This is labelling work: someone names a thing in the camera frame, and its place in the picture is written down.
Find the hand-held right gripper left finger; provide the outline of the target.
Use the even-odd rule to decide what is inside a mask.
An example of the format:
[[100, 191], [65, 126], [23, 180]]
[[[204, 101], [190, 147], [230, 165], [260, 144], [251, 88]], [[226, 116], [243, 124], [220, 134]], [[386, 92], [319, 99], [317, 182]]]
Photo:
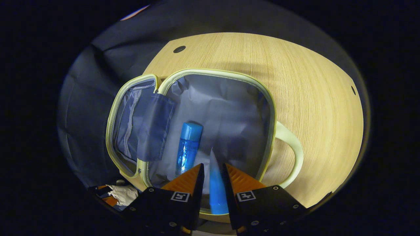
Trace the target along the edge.
[[148, 187], [124, 211], [129, 231], [138, 235], [190, 235], [198, 227], [204, 165], [162, 188]]

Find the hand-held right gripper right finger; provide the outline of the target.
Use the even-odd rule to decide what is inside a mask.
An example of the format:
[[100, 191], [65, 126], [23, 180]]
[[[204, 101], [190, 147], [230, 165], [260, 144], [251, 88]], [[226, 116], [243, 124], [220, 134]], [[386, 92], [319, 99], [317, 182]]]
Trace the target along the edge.
[[266, 186], [226, 163], [221, 176], [237, 235], [280, 235], [307, 214], [306, 207], [279, 185]]

